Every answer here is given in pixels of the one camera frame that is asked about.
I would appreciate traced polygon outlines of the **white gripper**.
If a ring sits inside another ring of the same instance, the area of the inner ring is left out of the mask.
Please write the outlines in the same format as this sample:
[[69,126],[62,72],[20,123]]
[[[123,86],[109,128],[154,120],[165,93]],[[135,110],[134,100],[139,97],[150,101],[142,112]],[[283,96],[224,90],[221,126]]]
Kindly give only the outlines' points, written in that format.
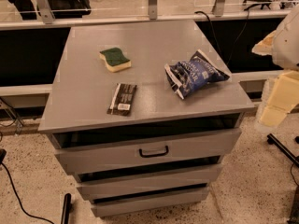
[[[276,30],[252,48],[252,52],[265,56],[272,54]],[[299,72],[287,71],[265,81],[262,102],[257,112],[257,123],[266,128],[276,128],[299,105]]]

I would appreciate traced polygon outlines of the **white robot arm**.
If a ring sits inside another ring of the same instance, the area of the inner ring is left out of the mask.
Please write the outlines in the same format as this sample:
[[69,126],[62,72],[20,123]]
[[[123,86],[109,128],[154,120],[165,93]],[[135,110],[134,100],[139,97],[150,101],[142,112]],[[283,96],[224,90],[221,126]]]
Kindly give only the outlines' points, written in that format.
[[299,6],[251,51],[271,55],[273,64],[283,69],[279,76],[265,82],[256,115],[260,128],[274,129],[299,105]]

